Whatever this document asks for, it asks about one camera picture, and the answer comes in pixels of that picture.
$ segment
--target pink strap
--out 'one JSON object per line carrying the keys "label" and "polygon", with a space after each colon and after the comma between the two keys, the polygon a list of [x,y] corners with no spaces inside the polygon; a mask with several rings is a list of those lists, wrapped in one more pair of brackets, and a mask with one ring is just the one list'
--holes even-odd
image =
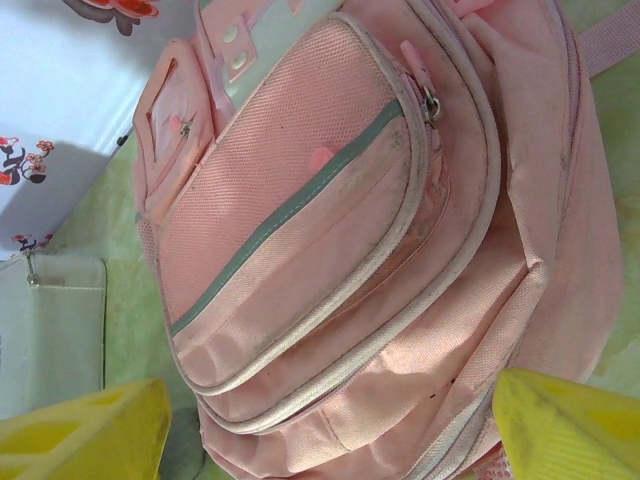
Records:
{"label": "pink strap", "polygon": [[578,43],[590,77],[640,50],[640,0],[631,0],[580,34]]}

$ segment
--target pink backpack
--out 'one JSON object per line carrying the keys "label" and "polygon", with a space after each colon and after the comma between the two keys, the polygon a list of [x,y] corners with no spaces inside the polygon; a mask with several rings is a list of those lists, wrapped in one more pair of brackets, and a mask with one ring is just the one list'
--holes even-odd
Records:
{"label": "pink backpack", "polygon": [[505,474],[497,373],[584,381],[616,319],[587,70],[632,50],[579,55],[555,0],[196,14],[138,105],[134,179],[206,450],[239,479]]}

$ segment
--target front pocket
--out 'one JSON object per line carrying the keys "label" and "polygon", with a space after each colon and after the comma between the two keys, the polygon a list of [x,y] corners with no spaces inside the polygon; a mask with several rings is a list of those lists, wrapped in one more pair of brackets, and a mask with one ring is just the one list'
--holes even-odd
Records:
{"label": "front pocket", "polygon": [[136,207],[159,225],[213,139],[211,102],[190,44],[169,42],[142,93],[133,124],[139,150],[133,170]]}
{"label": "front pocket", "polygon": [[282,59],[160,234],[169,329],[194,390],[251,378],[385,263],[424,198],[430,130],[408,75],[341,16]]}

